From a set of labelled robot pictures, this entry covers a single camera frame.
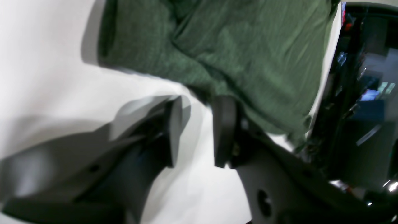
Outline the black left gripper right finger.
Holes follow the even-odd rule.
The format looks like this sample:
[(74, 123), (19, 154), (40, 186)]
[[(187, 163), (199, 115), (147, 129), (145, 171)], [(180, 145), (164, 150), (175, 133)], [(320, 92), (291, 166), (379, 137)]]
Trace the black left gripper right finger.
[(235, 169), (252, 224), (383, 224), (390, 204), (368, 206), (272, 141), (232, 96), (213, 99), (214, 164)]

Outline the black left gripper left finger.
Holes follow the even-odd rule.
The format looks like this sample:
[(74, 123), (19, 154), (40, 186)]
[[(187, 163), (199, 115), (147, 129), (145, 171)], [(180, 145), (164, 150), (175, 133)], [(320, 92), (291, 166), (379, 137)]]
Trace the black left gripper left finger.
[(184, 128), (182, 96), (126, 103), (90, 132), (41, 142), (1, 159), (1, 213), (32, 224), (139, 224), (153, 182), (173, 168)]

